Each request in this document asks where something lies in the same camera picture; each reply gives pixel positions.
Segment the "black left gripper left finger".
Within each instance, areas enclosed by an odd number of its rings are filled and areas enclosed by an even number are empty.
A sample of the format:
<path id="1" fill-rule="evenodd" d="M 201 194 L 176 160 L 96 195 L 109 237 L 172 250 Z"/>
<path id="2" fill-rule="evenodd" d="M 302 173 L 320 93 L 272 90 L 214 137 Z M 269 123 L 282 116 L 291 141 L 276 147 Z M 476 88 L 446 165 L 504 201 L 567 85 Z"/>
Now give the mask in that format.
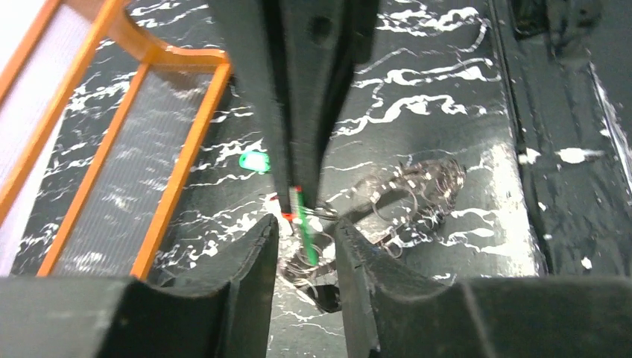
<path id="1" fill-rule="evenodd" d="M 155 286 L 133 277 L 5 277 L 3 357 L 264 357 L 279 223 Z"/>

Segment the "green key tag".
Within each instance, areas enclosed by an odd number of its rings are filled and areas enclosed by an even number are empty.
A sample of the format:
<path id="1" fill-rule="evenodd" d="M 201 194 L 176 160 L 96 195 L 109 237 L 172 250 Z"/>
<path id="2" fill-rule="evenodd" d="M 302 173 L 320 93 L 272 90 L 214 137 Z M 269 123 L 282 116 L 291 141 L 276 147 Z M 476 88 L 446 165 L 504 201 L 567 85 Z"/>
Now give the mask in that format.
<path id="1" fill-rule="evenodd" d="M 261 151 L 248 151 L 241 154 L 238 164 L 241 168 L 259 173 L 271 170 L 269 156 Z"/>
<path id="2" fill-rule="evenodd" d="M 297 228 L 297 236 L 302 242 L 303 255 L 307 259 L 307 264 L 317 266 L 319 256 L 313 246 L 312 235 L 308 229 L 308 222 L 303 206 L 302 189 L 299 186 L 293 186 L 289 189 L 289 198 L 292 209 L 292 224 Z"/>

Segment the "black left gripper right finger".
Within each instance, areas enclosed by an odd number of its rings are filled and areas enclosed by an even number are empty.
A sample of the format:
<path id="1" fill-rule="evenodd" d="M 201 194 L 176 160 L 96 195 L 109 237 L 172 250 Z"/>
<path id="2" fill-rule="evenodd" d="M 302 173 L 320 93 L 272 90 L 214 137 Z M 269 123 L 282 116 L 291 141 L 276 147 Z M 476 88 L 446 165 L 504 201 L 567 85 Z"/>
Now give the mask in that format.
<path id="1" fill-rule="evenodd" d="M 629 357 L 631 280 L 471 278 L 450 286 L 347 221 L 335 253 L 349 357 Z"/>

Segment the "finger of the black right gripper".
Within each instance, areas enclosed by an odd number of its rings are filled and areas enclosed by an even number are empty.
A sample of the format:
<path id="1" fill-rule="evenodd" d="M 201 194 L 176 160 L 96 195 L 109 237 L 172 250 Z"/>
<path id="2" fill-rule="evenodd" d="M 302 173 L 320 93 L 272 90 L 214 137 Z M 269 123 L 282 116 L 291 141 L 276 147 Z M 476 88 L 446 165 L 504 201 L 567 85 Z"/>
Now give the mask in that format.
<path id="1" fill-rule="evenodd" d="M 281 208 L 289 208 L 291 166 L 284 29 L 278 1 L 209 1 L 212 18 L 262 126 Z"/>
<path id="2" fill-rule="evenodd" d="M 378 1 L 282 1 L 292 186 L 316 206 L 326 147 L 355 67 L 371 56 Z"/>

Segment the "metal oval keyring holder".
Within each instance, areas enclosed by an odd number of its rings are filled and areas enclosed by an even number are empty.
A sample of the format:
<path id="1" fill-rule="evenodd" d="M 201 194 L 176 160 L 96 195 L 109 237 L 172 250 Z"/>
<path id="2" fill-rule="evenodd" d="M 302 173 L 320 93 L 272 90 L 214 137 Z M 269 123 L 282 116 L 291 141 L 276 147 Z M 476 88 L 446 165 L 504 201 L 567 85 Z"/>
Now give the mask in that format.
<path id="1" fill-rule="evenodd" d="M 370 175 L 352 186 L 350 198 L 355 203 L 345 213 L 340 214 L 323 202 L 306 214 L 331 222 L 347 219 L 352 223 L 374 215 L 390 225 L 388 233 L 375 245 L 397 258 L 403 250 L 395 242 L 400 229 L 421 224 L 424 233 L 435 232 L 454 210 L 466 177 L 466 168 L 451 157 L 401 165 L 389 178 Z M 305 255 L 298 251 L 294 259 L 281 263 L 279 274 L 321 312 L 336 313 L 341 311 L 339 287 L 334 283 L 315 284 L 316 277 L 334 271 L 335 261 L 307 263 Z"/>

